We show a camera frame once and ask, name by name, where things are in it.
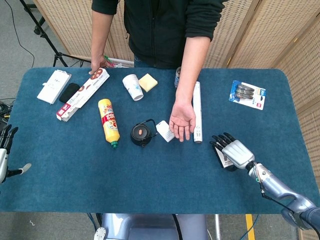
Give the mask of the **person's right hand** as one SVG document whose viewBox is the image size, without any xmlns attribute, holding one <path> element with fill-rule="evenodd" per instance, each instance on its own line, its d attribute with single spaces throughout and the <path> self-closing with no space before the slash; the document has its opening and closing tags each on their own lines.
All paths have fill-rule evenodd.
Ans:
<svg viewBox="0 0 320 240">
<path fill-rule="evenodd" d="M 103 54 L 92 56 L 91 57 L 91 70 L 89 71 L 89 74 L 94 74 L 99 68 L 105 68 L 108 67 L 109 63 L 105 59 Z"/>
</svg>

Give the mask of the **person's left hand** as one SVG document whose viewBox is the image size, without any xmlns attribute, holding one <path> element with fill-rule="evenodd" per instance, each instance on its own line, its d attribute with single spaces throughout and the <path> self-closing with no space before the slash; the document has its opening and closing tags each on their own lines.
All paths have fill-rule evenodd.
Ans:
<svg viewBox="0 0 320 240">
<path fill-rule="evenodd" d="M 190 102 L 176 100 L 169 118 L 169 129 L 182 143 L 190 139 L 196 126 L 196 115 Z"/>
</svg>

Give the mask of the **robot left five-finger hand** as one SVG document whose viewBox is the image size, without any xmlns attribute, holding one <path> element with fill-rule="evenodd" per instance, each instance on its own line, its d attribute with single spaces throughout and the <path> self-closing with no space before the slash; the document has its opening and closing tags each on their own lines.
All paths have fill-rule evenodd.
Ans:
<svg viewBox="0 0 320 240">
<path fill-rule="evenodd" d="M 18 131 L 18 127 L 14 127 L 13 129 L 11 124 L 5 126 L 0 133 L 0 183 L 4 183 L 6 178 L 10 178 L 17 175 L 22 175 L 27 172 L 32 166 L 31 163 L 27 163 L 22 168 L 9 170 L 8 160 L 9 154 L 11 151 L 13 138 L 16 132 Z"/>
</svg>

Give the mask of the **robot right five-finger hand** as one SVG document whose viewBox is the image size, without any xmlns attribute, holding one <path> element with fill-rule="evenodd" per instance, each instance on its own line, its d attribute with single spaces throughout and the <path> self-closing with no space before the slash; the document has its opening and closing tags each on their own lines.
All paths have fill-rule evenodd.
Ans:
<svg viewBox="0 0 320 240">
<path fill-rule="evenodd" d="M 253 167 L 255 162 L 254 154 L 238 139 L 230 133 L 224 132 L 219 135 L 212 135 L 213 141 L 210 142 L 213 148 L 216 148 L 226 156 L 237 169 L 247 169 Z"/>
</svg>

